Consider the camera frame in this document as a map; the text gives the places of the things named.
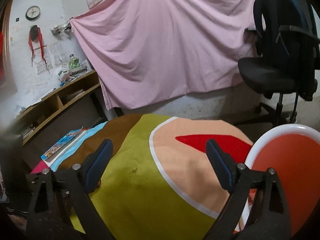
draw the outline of chair leg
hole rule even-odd
[[[234,126],[243,125],[243,124],[253,124],[253,123],[264,123],[264,122],[271,122],[272,123],[272,116],[269,114],[261,115],[259,117],[242,121],[242,122],[236,122]]]
[[[296,122],[298,99],[299,99],[299,93],[296,92],[296,98],[295,98],[295,101],[294,101],[293,112],[292,112],[292,115],[290,116],[289,123],[295,123]]]
[[[292,111],[284,111],[284,112],[282,112],[282,116],[284,117],[284,118],[288,118],[288,117],[290,117],[290,115],[292,114]]]
[[[268,106],[265,103],[260,102],[259,107],[263,107],[269,114],[274,114],[276,111],[271,106]]]
[[[273,127],[276,127],[276,126],[279,126],[279,125],[282,125],[282,124],[288,124],[288,121],[285,117],[283,116],[280,116],[279,119],[278,119],[278,123],[276,125],[274,125]]]

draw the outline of wall clock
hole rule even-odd
[[[26,12],[26,18],[29,21],[37,19],[39,15],[40,15],[40,8],[39,6],[36,6],[36,5],[31,6]]]

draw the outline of metal screw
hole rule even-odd
[[[76,171],[79,170],[81,168],[81,165],[79,163],[73,164],[72,168]]]
[[[269,171],[269,173],[270,174],[276,174],[276,171],[275,171],[275,169],[274,168],[270,168],[270,169],[268,169],[268,171]]]
[[[245,169],[245,165],[243,163],[238,163],[237,164],[238,169],[240,170],[244,170]]]
[[[42,174],[48,174],[49,172],[50,172],[50,169],[49,168],[45,168],[45,169],[43,169]]]

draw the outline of wooden shelf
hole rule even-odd
[[[49,116],[45,121],[43,121],[39,126],[36,127],[36,129],[27,137],[23,140],[23,145],[25,145],[37,132],[39,132],[47,123],[49,123],[52,119],[57,117],[62,111],[66,110],[68,107],[70,107],[72,104],[74,104],[76,101],[79,99],[83,98],[85,95],[88,95],[89,93],[93,92],[95,89],[100,87],[100,84],[94,85],[92,88],[86,90],[81,96],[76,97],[72,99],[70,102],[65,104],[62,108],[60,108],[58,111],[53,113],[51,116]]]
[[[100,87],[99,77],[96,71],[91,71],[70,83],[59,87],[41,99],[41,102],[30,106],[23,113],[18,115],[8,128],[16,134],[22,134],[30,125],[35,127],[24,140],[23,145],[39,133],[48,123],[58,117],[67,108],[84,96],[92,93]],[[67,96],[82,90],[83,92],[68,102]]]
[[[95,70],[79,77],[79,78],[76,78],[75,80],[71,81],[70,83],[62,86],[62,87],[59,87],[57,89],[55,89],[54,91],[52,91],[51,93],[49,93],[48,95],[46,95],[44,98],[41,99],[41,102],[44,102],[45,100],[47,100],[48,98],[52,97],[53,95],[57,94],[58,92],[64,90],[65,88],[69,87],[69,86],[72,86],[73,84],[75,84],[76,82],[79,82],[81,81],[82,79],[85,79],[91,75],[97,75],[97,72]],[[19,114],[16,119],[15,119],[15,122],[19,121],[20,119],[22,119],[26,114],[28,114],[30,111],[32,111],[33,109],[35,109],[41,102],[33,105],[33,106],[30,106],[27,110],[25,110],[23,113]]]

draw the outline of stack of books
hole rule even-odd
[[[82,128],[68,132],[55,145],[47,150],[41,159],[50,167],[53,162],[61,155],[63,155],[71,146],[73,146],[82,136],[86,134],[86,130]]]
[[[34,130],[35,127],[33,125],[30,125],[28,128],[26,128],[22,133],[23,139],[27,138]]]
[[[80,89],[70,95],[67,95],[65,98],[66,103],[70,102],[72,99],[81,96],[83,93],[85,93],[85,91],[83,89]]]

